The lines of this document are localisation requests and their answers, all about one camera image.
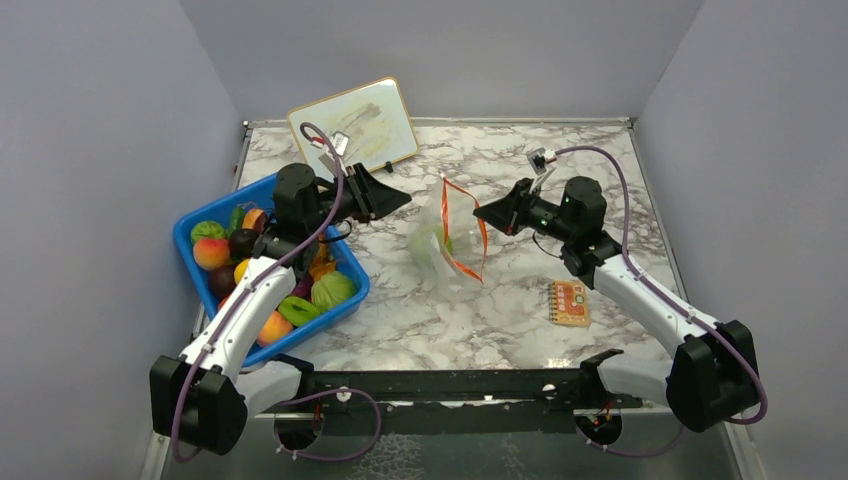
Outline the clear orange-zip bag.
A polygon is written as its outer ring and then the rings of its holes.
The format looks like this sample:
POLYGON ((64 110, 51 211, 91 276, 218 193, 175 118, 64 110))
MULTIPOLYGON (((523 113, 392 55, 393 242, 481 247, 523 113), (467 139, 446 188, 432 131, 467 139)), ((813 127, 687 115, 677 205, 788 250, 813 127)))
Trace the clear orange-zip bag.
POLYGON ((440 225, 452 240, 453 254, 436 252, 432 267, 420 268, 414 262, 425 285, 440 299, 455 300, 461 292, 483 283, 489 237, 485 223, 473 215, 479 206, 470 191, 442 176, 409 232, 419 226, 440 225))

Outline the dark purple toy plum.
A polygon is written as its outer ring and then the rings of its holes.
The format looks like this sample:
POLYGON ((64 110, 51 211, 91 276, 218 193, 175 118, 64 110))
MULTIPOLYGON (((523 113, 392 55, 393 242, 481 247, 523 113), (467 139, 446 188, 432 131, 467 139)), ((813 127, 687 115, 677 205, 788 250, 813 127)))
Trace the dark purple toy plum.
POLYGON ((250 257, 258 239, 259 233, 251 228, 233 231, 228 238, 231 258, 238 260, 250 257))

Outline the yellow toy pear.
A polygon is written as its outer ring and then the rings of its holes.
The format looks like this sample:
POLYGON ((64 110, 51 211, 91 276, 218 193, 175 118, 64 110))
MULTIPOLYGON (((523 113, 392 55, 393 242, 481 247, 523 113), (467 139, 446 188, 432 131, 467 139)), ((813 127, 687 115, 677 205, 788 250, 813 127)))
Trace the yellow toy pear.
POLYGON ((249 266, 250 259, 244 259, 239 262, 233 271, 234 283, 238 285, 244 278, 249 266))

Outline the toy pineapple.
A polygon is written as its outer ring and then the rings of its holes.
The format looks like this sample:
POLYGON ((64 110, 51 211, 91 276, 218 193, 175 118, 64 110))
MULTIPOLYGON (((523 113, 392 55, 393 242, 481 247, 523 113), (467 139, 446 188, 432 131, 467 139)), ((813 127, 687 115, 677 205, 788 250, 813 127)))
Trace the toy pineapple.
POLYGON ((318 251, 308 269, 308 273, 314 282, 319 281, 326 274, 336 270, 336 260, 331 254, 325 240, 326 234, 320 234, 318 237, 318 251))

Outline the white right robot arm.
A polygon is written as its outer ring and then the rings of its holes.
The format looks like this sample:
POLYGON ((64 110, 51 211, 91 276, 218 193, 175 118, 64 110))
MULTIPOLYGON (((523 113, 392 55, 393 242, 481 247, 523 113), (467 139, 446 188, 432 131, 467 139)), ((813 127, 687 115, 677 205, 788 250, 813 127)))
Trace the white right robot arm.
POLYGON ((589 372, 577 380, 579 398, 600 407, 616 394, 638 397, 670 408, 693 432, 742 423, 741 413, 754 406, 765 411, 750 330, 739 321, 719 322, 654 283, 605 231, 606 208, 600 184, 578 176, 567 181, 557 204, 542 199, 535 181, 524 178, 505 197, 473 211, 506 235, 531 228, 560 241, 569 272, 626 310, 671 357, 604 354, 584 364, 589 372))

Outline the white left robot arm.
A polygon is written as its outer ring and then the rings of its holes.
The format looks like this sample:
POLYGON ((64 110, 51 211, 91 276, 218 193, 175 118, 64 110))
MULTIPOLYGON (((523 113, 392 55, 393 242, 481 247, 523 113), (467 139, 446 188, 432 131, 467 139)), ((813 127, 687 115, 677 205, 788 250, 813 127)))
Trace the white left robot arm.
POLYGON ((314 384, 289 362, 242 367, 262 327, 305 276, 318 237, 346 219, 379 220, 410 203, 409 194, 375 179, 362 164, 334 183, 302 163, 258 181, 273 203, 273 221, 252 248, 244 277, 209 326, 175 358, 150 370, 153 429, 218 455, 230 452, 247 421, 282 402, 290 410, 313 401, 314 384))

